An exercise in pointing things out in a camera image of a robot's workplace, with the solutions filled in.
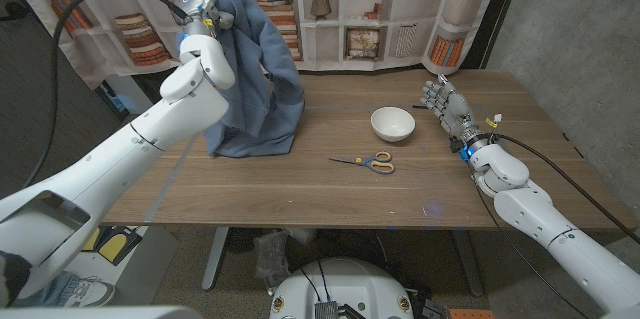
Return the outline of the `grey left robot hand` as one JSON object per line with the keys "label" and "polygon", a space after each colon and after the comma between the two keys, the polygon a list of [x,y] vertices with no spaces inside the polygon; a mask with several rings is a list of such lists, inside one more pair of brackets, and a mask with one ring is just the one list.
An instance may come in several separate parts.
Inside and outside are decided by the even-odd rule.
{"label": "grey left robot hand", "polygon": [[185,35],[215,37],[221,30],[233,26],[234,16],[220,10],[217,0],[176,0],[175,4],[187,14],[186,19],[176,18]]}

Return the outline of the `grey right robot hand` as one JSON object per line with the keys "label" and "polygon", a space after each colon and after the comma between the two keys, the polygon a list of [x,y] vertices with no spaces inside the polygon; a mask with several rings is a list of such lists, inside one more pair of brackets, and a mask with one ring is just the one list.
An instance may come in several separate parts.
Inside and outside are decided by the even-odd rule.
{"label": "grey right robot hand", "polygon": [[439,74],[437,79],[438,82],[425,83],[421,103],[440,120],[450,137],[465,144],[477,141],[483,132],[479,129],[467,100],[443,74]]}

